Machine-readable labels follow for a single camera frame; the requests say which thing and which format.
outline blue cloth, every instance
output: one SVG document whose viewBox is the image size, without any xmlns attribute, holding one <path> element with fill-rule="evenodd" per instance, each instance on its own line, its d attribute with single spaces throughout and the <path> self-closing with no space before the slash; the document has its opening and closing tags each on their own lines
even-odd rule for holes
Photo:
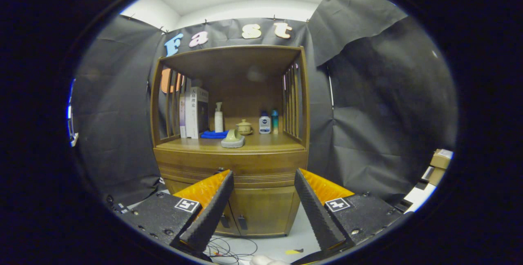
<svg viewBox="0 0 523 265">
<path fill-rule="evenodd" d="M 228 131 L 224 132 L 214 132 L 214 131 L 204 131 L 201 135 L 201 138 L 213 138 L 215 140 L 222 140 L 227 137 Z"/>
</svg>

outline white wall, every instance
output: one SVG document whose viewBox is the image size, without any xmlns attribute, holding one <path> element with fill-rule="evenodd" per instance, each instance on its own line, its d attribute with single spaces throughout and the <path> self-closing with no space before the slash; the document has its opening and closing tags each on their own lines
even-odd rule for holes
<svg viewBox="0 0 523 265">
<path fill-rule="evenodd" d="M 162 0 L 138 0 L 123 10 L 121 15 L 144 21 L 163 31 L 176 29 L 180 15 Z"/>
<path fill-rule="evenodd" d="M 120 14 L 173 31 L 199 23 L 237 18 L 272 18 L 306 21 L 317 4 L 291 0 L 253 0 L 221 4 L 180 16 L 162 0 L 138 0 Z"/>
<path fill-rule="evenodd" d="M 224 19 L 276 18 L 306 21 L 316 10 L 317 4 L 289 0 L 254 0 L 222 4 L 182 16 L 176 29 Z"/>
</svg>

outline ceramic teapot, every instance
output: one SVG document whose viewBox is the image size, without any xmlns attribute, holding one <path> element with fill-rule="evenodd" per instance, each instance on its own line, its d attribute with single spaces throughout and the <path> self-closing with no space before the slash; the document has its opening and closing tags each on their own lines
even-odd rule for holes
<svg viewBox="0 0 523 265">
<path fill-rule="evenodd" d="M 245 134 L 251 134 L 252 128 L 250 127 L 252 124 L 246 122 L 246 119 L 242 119 L 241 123 L 238 123 L 236 126 L 238 128 L 238 132 L 242 135 Z"/>
</svg>

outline floor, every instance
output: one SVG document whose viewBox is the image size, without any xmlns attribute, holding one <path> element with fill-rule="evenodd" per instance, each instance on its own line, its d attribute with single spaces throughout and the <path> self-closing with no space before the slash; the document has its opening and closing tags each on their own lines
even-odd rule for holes
<svg viewBox="0 0 523 265">
<path fill-rule="evenodd" d="M 307 215 L 303 206 L 300 204 L 296 214 L 296 219 L 287 237 L 274 238 L 233 238 L 215 235 L 219 239 L 211 239 L 210 246 L 206 254 L 215 255 L 217 250 L 220 253 L 227 252 L 230 246 L 230 254 L 238 254 L 234 257 L 213 257 L 213 262 L 218 264 L 237 264 L 248 265 L 253 256 L 246 254 L 265 255 L 273 260 L 280 260 L 286 263 L 292 263 L 301 259 L 308 254 L 320 250 L 320 247 L 314 237 L 312 227 L 308 222 Z"/>
</svg>

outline white bottle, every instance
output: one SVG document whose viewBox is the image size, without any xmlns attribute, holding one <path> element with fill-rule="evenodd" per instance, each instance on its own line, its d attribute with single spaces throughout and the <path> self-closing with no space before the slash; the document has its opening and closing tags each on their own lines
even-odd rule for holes
<svg viewBox="0 0 523 265">
<path fill-rule="evenodd" d="M 270 133 L 270 118 L 265 111 L 261 113 L 259 131 L 261 134 Z"/>
<path fill-rule="evenodd" d="M 224 113 L 221 112 L 222 103 L 216 103 L 215 132 L 224 132 Z"/>
</svg>

